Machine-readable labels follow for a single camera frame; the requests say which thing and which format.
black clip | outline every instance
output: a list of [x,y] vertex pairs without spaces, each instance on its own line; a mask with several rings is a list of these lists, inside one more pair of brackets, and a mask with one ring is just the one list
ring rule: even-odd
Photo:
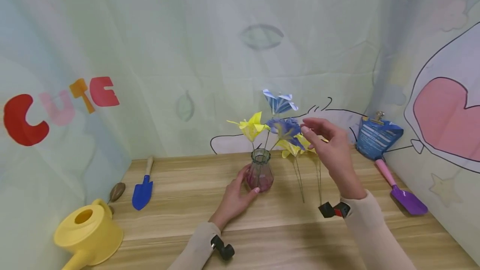
[[324,218],[331,218],[333,216],[343,217],[345,218],[350,211],[350,206],[346,203],[340,202],[335,207],[327,201],[326,203],[322,204],[318,207],[320,213],[322,213]]
[[220,239],[218,235],[213,237],[210,244],[212,245],[212,249],[218,250],[218,253],[220,253],[220,256],[223,258],[223,260],[230,260],[235,254],[233,247],[230,244],[224,246],[222,239]]

purple trowel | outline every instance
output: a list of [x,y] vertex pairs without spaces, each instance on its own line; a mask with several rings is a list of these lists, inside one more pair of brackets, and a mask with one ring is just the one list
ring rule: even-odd
[[398,188],[392,173],[383,160],[376,160],[375,164],[378,166],[380,172],[382,172],[382,175],[385,176],[387,182],[392,186],[390,194],[398,200],[398,202],[401,203],[410,214],[423,215],[428,213],[427,206],[424,205],[415,195]]

hand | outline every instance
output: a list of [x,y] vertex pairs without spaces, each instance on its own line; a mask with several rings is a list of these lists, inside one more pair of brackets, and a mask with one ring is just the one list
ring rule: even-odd
[[[327,167],[341,196],[348,199],[365,198],[367,192],[353,170],[347,132],[322,118],[303,119],[301,131],[311,143],[309,148],[315,148],[318,157]],[[322,141],[317,135],[322,135],[329,142]]]
[[249,167],[250,165],[244,166],[238,173],[237,178],[227,186],[222,202],[208,221],[215,224],[220,231],[230,220],[245,211],[260,192],[259,188],[255,188],[244,196],[240,195],[241,185]]

glass vase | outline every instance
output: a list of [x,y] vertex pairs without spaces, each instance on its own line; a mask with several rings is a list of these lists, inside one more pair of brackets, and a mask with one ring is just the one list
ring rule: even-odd
[[273,173],[270,168],[270,152],[263,148],[252,151],[252,165],[247,172],[246,182],[251,189],[260,188],[268,191],[273,185]]

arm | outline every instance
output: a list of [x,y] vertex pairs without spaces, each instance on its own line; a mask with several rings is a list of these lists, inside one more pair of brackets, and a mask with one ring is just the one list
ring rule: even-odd
[[380,206],[370,192],[361,200],[342,198],[342,201],[350,205],[345,223],[368,270],[415,270],[385,224]]
[[230,185],[227,186],[222,202],[208,222],[200,223],[193,233],[187,247],[173,262],[168,270],[201,270],[208,258],[212,255],[211,241],[215,235],[221,237],[220,232],[225,225],[237,217],[255,200],[260,191],[255,188],[246,195],[241,195],[241,184],[245,179],[250,165],[246,165]]
[[[345,223],[352,232],[368,270],[415,270],[383,220],[380,206],[361,185],[353,170],[347,132],[326,119],[305,118],[303,136],[338,186],[342,201],[350,206]],[[317,135],[329,140],[323,142]]]
[[212,255],[210,241],[215,235],[220,236],[220,230],[216,225],[211,222],[200,223],[188,241],[187,247],[168,270],[201,270]]

